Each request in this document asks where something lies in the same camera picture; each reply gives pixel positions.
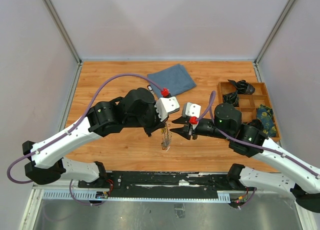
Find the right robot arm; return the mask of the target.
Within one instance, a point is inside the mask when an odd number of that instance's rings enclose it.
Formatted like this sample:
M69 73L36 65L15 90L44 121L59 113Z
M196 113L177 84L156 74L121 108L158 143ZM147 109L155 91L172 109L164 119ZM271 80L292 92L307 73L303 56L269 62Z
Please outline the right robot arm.
M197 119L193 110L197 104L187 103L180 118L174 120L181 128L173 128L181 137L191 140L198 136L229 141L235 153L264 162L278 173L266 173L241 164L233 164L226 183L233 190L261 188L286 195L306 210L320 211L320 170L279 146L258 128L242 122L242 113L229 103L222 103L210 111L210 119Z

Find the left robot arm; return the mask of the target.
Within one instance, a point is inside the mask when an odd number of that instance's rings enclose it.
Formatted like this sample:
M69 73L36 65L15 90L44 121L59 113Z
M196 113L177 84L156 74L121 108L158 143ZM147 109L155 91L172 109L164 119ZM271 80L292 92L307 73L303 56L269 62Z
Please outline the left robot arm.
M165 126L169 114L179 110L175 97L159 98L145 89L130 90L124 97L100 101L89 109L84 119L43 142L26 141L24 155L33 153L24 167L25 175L39 185L59 179L85 181L95 187L107 182L100 162L84 163L67 159L65 155L82 145L119 133L124 128L143 128L147 136Z

